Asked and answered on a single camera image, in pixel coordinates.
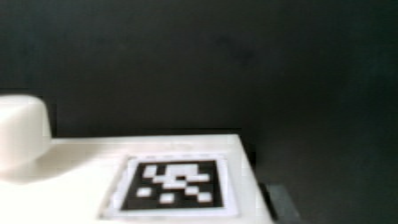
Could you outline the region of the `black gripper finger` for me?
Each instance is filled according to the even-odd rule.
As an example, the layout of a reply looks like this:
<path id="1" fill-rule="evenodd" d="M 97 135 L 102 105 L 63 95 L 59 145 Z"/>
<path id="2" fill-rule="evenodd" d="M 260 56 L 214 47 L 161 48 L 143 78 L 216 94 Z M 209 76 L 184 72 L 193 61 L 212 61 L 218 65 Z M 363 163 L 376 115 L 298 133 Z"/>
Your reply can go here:
<path id="1" fill-rule="evenodd" d="M 289 190 L 280 184 L 260 184 L 266 203 L 276 224 L 305 224 Z"/>

